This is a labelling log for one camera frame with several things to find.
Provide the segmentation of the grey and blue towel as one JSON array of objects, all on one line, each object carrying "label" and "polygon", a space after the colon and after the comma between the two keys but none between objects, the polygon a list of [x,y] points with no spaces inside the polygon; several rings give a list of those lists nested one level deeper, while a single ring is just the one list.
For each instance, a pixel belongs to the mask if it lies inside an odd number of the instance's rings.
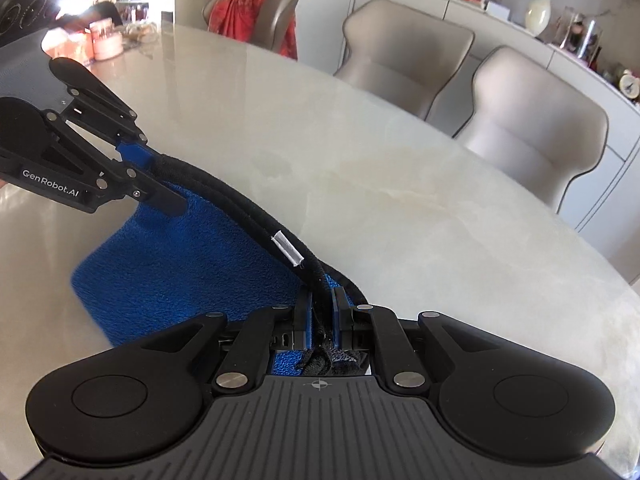
[{"label": "grey and blue towel", "polygon": [[75,269],[73,291],[110,344],[128,344],[209,312],[231,322],[269,307],[293,307],[305,292],[311,347],[273,365],[277,375],[361,375],[367,357],[343,350],[332,289],[362,304],[358,287],[323,262],[249,198],[206,171],[160,155],[150,173],[186,200],[171,217],[141,204]]}]

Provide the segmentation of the chair with red cloth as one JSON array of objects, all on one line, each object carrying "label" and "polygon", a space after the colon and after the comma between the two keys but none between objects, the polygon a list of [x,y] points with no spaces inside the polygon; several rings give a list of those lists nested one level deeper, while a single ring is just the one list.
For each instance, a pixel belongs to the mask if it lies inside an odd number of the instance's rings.
[{"label": "chair with red cloth", "polygon": [[296,61],[295,10],[299,0],[210,0],[207,30]]}]

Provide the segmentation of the beige chair near sideboard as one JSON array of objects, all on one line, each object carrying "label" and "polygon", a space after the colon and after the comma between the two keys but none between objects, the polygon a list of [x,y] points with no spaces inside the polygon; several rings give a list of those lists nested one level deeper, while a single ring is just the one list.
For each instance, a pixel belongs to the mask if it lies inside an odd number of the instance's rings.
[{"label": "beige chair near sideboard", "polygon": [[599,165],[608,116],[524,54],[493,50],[472,77],[473,113],[454,135],[554,211]]}]

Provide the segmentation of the white sideboard cabinet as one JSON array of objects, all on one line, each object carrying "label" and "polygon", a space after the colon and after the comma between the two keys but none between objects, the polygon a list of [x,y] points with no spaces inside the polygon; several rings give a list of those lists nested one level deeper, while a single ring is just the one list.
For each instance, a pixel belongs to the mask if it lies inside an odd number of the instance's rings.
[{"label": "white sideboard cabinet", "polygon": [[[361,8],[372,0],[355,0]],[[608,118],[608,135],[599,165],[568,187],[561,218],[614,266],[628,282],[639,276],[639,113],[617,91],[560,50],[543,44],[518,26],[454,0],[390,0],[459,25],[474,34],[469,54],[457,75],[439,93],[426,120],[455,136],[471,118],[472,80],[482,63],[505,48],[538,65],[536,72],[506,72],[511,96],[539,101],[559,93],[567,102],[585,98]]]}]

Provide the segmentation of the white alarm clock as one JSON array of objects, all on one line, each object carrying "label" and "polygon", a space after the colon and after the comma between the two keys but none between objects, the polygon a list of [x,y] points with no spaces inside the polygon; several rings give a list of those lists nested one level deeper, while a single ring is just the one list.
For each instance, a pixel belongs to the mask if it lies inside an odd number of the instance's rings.
[{"label": "white alarm clock", "polygon": [[624,70],[617,81],[620,93],[629,101],[635,101],[640,96],[640,78],[631,70]]}]

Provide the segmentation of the white ceramic vase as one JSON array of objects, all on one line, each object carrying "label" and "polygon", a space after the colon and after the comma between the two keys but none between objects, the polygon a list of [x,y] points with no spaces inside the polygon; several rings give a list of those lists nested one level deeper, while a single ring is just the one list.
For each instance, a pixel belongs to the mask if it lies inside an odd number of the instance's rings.
[{"label": "white ceramic vase", "polygon": [[525,28],[534,36],[539,36],[548,26],[551,18],[551,0],[530,0],[525,14]]}]

